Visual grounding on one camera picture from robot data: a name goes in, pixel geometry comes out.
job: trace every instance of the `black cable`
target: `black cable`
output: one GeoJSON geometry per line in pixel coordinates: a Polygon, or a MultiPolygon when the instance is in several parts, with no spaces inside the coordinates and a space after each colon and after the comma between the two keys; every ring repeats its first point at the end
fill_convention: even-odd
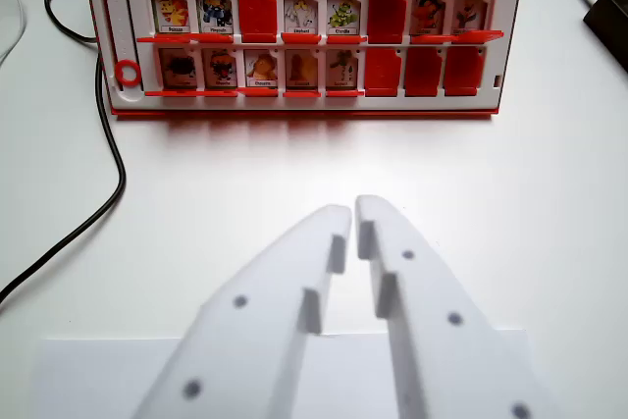
{"type": "MultiPolygon", "coordinates": [[[[50,0],[45,0],[44,3],[48,7],[50,0]]],[[[46,9],[48,15],[50,16],[50,20],[55,24],[55,26],[60,29],[64,34],[69,36],[72,39],[82,41],[81,38],[85,38],[84,36],[76,33],[75,31],[66,28],[61,25],[61,23],[57,20],[54,15],[52,15],[51,11],[46,9]]],[[[93,42],[92,39],[95,38],[85,38],[88,42],[93,42]]],[[[116,167],[118,168],[118,185],[116,189],[111,194],[109,199],[103,203],[103,205],[98,208],[89,218],[87,218],[82,224],[80,224],[75,230],[57,242],[54,246],[52,246],[45,254],[43,254],[39,259],[37,259],[30,267],[24,270],[21,274],[19,274],[14,280],[12,280],[8,285],[6,285],[0,291],[0,307],[5,299],[21,284],[23,284],[26,280],[32,277],[39,269],[41,269],[50,259],[52,259],[56,254],[58,254],[64,247],[66,247],[70,242],[80,236],[84,231],[86,231],[91,225],[93,225],[99,218],[101,218],[107,211],[109,211],[122,197],[125,188],[127,186],[127,171],[125,169],[125,163],[123,162],[122,156],[120,155],[120,151],[118,150],[118,146],[116,145],[116,140],[111,133],[111,128],[109,126],[109,120],[107,118],[107,112],[105,110],[105,101],[103,99],[103,69],[102,69],[102,61],[100,53],[98,53],[98,59],[96,60],[96,77],[95,77],[95,92],[96,92],[96,107],[98,109],[98,116],[100,118],[100,124],[102,125],[102,130],[105,133],[105,137],[107,139],[107,143],[109,144],[109,149],[111,150],[111,154],[114,157],[114,161],[116,162],[116,167]]]]}
{"type": "Polygon", "coordinates": [[[76,33],[75,31],[72,31],[67,26],[65,26],[61,22],[59,22],[59,19],[57,19],[57,16],[52,12],[52,7],[50,6],[50,2],[51,1],[52,0],[43,0],[43,5],[46,8],[46,13],[48,14],[48,17],[50,17],[50,20],[52,21],[52,23],[55,24],[55,26],[63,34],[66,34],[71,39],[74,39],[76,41],[80,41],[82,43],[95,43],[97,41],[97,39],[95,37],[83,36],[82,34],[79,34],[79,33],[76,33]]]}

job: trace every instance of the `white table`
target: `white table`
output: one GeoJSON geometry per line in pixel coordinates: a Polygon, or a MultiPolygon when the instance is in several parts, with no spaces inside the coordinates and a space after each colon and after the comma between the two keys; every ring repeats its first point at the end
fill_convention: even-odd
{"type": "MultiPolygon", "coordinates": [[[[117,178],[93,99],[95,53],[59,33],[42,0],[24,1],[26,34],[0,69],[0,286],[117,178]]],[[[53,5],[91,31],[86,0],[53,5]]],[[[12,0],[0,9],[2,42],[18,22],[12,0]]],[[[586,11],[582,0],[520,0],[492,120],[112,120],[127,192],[0,314],[0,416],[27,418],[40,339],[181,336],[274,237],[360,193],[402,208],[496,326],[528,330],[567,417],[621,415],[628,75],[582,23],[586,11]]],[[[353,246],[327,327],[383,327],[353,246]]]]}

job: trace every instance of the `character card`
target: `character card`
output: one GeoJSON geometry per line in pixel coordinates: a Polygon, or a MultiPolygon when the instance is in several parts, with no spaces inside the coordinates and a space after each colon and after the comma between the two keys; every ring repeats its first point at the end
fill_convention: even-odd
{"type": "Polygon", "coordinates": [[[160,33],[189,33],[186,0],[153,0],[153,16],[160,33]]]}
{"type": "Polygon", "coordinates": [[[360,3],[357,0],[327,0],[327,34],[359,34],[360,3]]]}
{"type": "Polygon", "coordinates": [[[357,56],[350,50],[327,51],[327,88],[357,88],[357,56]]]}
{"type": "Polygon", "coordinates": [[[443,0],[412,0],[410,34],[442,34],[444,14],[443,0]]]}
{"type": "Polygon", "coordinates": [[[268,50],[244,51],[244,63],[248,87],[277,88],[277,60],[268,50]]]}
{"type": "Polygon", "coordinates": [[[286,88],[308,90],[318,88],[318,60],[309,49],[286,51],[286,88]]]}
{"type": "Polygon", "coordinates": [[[203,49],[205,88],[237,87],[236,58],[226,49],[203,49]]]}
{"type": "Polygon", "coordinates": [[[201,33],[231,34],[234,15],[231,0],[196,0],[201,33]]]}
{"type": "Polygon", "coordinates": [[[194,58],[183,48],[159,50],[164,88],[196,88],[194,58]]]}
{"type": "Polygon", "coordinates": [[[484,0],[455,0],[453,3],[453,34],[484,28],[487,4],[484,0]]]}
{"type": "Polygon", "coordinates": [[[318,33],[318,4],[314,0],[284,0],[288,33],[318,33]]]}

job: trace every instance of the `guess who game board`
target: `guess who game board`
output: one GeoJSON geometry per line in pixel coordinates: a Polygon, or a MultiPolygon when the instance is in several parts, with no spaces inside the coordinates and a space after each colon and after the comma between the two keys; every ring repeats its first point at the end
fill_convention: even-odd
{"type": "Polygon", "coordinates": [[[112,109],[492,114],[518,0],[91,0],[112,109]]]}

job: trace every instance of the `red ring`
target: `red ring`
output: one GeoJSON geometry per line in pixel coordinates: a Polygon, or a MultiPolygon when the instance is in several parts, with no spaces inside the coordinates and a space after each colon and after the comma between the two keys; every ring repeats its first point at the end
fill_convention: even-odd
{"type": "Polygon", "coordinates": [[[132,61],[131,59],[123,59],[122,61],[118,61],[118,63],[116,64],[115,72],[118,82],[126,87],[135,87],[141,82],[141,70],[139,69],[137,63],[135,61],[132,61]],[[125,79],[125,75],[123,72],[123,68],[125,67],[130,67],[135,71],[135,79],[125,79]]]}

